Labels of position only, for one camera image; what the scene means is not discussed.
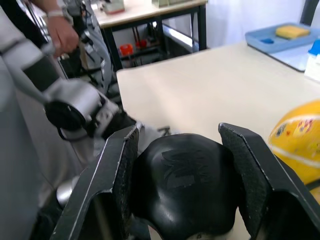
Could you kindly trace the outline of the person's bare hand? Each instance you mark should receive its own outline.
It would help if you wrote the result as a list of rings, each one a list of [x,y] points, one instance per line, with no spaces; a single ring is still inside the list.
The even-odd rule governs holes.
[[[63,16],[52,16],[47,20],[47,29],[55,47],[54,56],[73,52],[79,43],[79,36]]]

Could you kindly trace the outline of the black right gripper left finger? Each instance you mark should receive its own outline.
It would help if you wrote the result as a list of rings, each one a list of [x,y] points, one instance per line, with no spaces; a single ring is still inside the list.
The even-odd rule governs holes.
[[[111,135],[97,159],[62,185],[56,197],[63,212],[52,240],[125,240],[128,237],[130,178],[139,130]]]

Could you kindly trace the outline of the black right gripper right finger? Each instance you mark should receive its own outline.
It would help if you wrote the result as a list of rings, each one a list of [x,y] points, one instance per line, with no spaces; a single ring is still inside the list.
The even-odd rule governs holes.
[[[257,133],[220,123],[241,177],[239,211],[252,240],[318,240],[320,206],[297,174],[276,157]]]

